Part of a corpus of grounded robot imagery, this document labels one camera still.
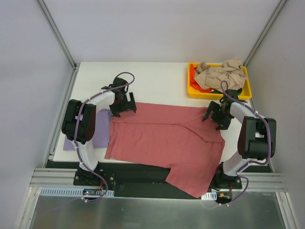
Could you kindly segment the pink red t shirt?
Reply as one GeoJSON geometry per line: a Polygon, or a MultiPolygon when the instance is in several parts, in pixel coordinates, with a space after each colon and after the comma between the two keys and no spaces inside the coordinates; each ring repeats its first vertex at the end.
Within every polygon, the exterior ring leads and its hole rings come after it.
{"type": "Polygon", "coordinates": [[[199,198],[219,165],[225,140],[205,107],[137,103],[113,117],[105,158],[170,170],[166,182],[199,198]]]}

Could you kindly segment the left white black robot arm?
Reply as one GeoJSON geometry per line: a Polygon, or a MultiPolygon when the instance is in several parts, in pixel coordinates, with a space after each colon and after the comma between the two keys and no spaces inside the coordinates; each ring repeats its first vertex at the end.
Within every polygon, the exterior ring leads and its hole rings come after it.
{"type": "Polygon", "coordinates": [[[68,102],[61,131],[76,149],[79,166],[86,171],[84,180],[91,186],[97,185],[101,179],[100,173],[95,170],[99,162],[92,145],[96,114],[107,110],[112,116],[120,117],[122,112],[136,112],[134,95],[128,92],[134,80],[132,73],[122,72],[97,94],[84,100],[71,99],[68,102]]]}

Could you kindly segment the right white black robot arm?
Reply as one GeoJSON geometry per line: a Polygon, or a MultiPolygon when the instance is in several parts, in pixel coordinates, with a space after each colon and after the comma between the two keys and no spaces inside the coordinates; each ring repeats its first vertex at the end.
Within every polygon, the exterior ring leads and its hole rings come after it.
{"type": "Polygon", "coordinates": [[[210,102],[203,121],[208,119],[217,123],[217,130],[227,130],[233,119],[241,124],[236,153],[217,167],[210,184],[216,189],[241,188],[239,173],[251,164],[266,165],[274,156],[276,120],[253,110],[235,90],[226,90],[219,103],[210,102]]]}

